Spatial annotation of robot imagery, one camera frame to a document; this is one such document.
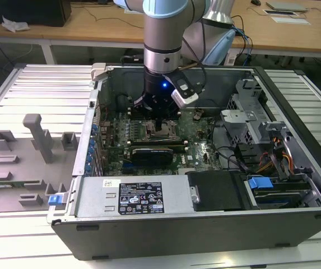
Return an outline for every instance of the blue plastic tab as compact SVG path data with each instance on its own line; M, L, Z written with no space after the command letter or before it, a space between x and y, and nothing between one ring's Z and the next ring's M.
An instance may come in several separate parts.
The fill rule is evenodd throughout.
M61 206L62 199L63 199L63 195L61 195L61 194L51 195L48 199L48 205L49 206Z
M229 30L221 39L216 43L216 45L210 50L210 52L205 57L203 64L207 66L218 66L222 60L227 55L232 41L235 37L235 31Z
M126 0L113 0L113 2L114 2L117 6L123 7L125 10L128 10L128 9L129 9Z
M273 185L268 177L252 177L248 180L251 189L272 189Z
M143 10L146 15L152 18L170 18L188 5L188 0L144 0Z

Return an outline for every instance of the white table leg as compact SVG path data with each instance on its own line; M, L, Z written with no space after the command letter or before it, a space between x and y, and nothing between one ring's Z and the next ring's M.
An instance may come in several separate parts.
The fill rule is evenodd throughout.
M238 56L238 51L230 49L226 55L224 66L233 66L235 64L235 60L237 56Z
M41 45L43 55L47 64L57 64L57 61L53 55L52 47L50 45Z
M287 67L290 64L292 58L292 56L285 56L282 60L281 67Z

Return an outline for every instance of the wooden desk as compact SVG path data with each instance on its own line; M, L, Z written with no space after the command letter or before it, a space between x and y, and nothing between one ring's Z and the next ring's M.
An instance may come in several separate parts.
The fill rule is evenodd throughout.
M321 1L296 0L306 8L320 8ZM31 30L12 33L0 25L1 43L25 43L41 45L46 62L55 64L52 45L75 45L86 47L143 48L143 30L126 22L143 27L143 15L124 13L122 8L86 7L76 8L72 5L72 15L64 27L47 27L31 25ZM269 9L266 0L260 7L250 4L250 0L236 0L232 15L240 15L244 19L245 33L254 42L253 54L288 55L321 57L321 12L310 10L300 17L306 16L311 25L278 24L270 16L260 16L263 9ZM241 27L239 18L234 18L235 25ZM242 50L243 40L235 38L227 57L231 64Z
M294 2L293 0L281 0L281 2ZM321 1L296 0L298 4L306 8L321 9ZM286 55L302 57L321 57L321 12L315 9L298 16L306 19L311 25L279 24L270 16L260 16L263 10L270 10L266 0L257 7L247 0L235 1L232 15L240 15L244 20L245 33L251 37L254 43L253 54ZM236 27L241 27L240 18L234 18ZM234 58L238 54L244 42L236 37L228 58Z
M124 9L116 5L81 6L72 5L72 14L63 27L30 25L31 30L12 33L0 25L0 43L40 45L47 64L57 63L52 45L143 48L142 14L124 13Z

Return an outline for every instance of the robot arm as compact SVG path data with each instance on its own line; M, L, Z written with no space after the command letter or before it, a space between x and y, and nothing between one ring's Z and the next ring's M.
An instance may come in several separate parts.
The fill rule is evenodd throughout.
M203 28L198 21L204 17L204 28L209 40L207 53L212 54L212 62L218 62L219 54L224 57L229 49L224 49L223 46L219 49L219 38L232 27L231 19L230 22L221 21L229 17L229 14L224 16L221 10L226 6L229 10L227 13L230 13L233 2L234 0L114 0L115 4L123 8L145 14L145 87L134 107L141 107L151 112L152 118L160 119L169 115L170 110L175 111L169 104L175 102L182 108L198 99L198 93L203 89L199 85L192 85L178 69L182 53L195 59L183 45L183 36L188 38L188 43L202 58L203 33L197 33L197 29ZM234 35L235 33L232 38L228 37L228 47Z

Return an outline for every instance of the barcode sticker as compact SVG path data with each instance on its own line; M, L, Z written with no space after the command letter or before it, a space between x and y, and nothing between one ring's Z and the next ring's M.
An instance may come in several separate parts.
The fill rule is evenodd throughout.
M103 188L116 188L120 184L120 179L104 179Z

